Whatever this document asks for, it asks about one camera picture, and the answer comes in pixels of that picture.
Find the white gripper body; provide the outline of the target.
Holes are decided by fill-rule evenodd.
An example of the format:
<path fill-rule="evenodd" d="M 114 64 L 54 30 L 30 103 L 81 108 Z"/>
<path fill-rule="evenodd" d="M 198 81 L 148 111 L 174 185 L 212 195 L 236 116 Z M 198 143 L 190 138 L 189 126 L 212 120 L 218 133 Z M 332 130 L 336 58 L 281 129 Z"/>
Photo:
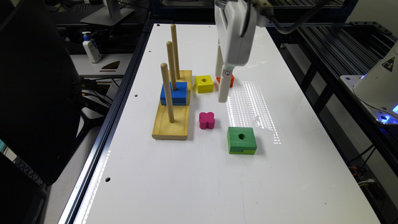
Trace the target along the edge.
<path fill-rule="evenodd" d="M 215 6 L 215 22 L 225 66 L 244 66 L 252 49 L 257 14 L 246 1 L 228 1 Z"/>

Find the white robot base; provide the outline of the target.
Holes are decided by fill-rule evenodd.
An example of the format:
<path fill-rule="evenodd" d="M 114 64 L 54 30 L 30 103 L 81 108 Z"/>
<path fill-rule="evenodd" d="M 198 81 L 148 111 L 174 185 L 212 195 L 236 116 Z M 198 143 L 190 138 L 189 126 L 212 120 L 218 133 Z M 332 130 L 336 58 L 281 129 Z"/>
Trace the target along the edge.
<path fill-rule="evenodd" d="M 340 80 L 377 124 L 397 127 L 397 44 L 365 75 Z"/>

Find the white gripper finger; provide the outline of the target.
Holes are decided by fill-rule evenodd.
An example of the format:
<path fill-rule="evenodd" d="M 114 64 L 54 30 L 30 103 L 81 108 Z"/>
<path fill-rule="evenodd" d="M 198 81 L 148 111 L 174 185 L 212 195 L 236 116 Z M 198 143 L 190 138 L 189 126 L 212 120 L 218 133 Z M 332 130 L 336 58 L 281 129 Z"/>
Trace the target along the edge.
<path fill-rule="evenodd" d="M 223 72 L 223 56 L 221 52 L 221 47 L 220 44 L 218 44 L 217 48 L 217 57 L 216 57 L 216 67 L 215 67 L 215 75 L 216 77 L 221 77 L 222 72 Z"/>
<path fill-rule="evenodd" d="M 223 69 L 218 73 L 218 76 L 220 77 L 218 101 L 220 103 L 226 103 L 228 99 L 228 92 L 233 75 L 233 69 L 234 67 L 232 66 L 224 66 Z"/>

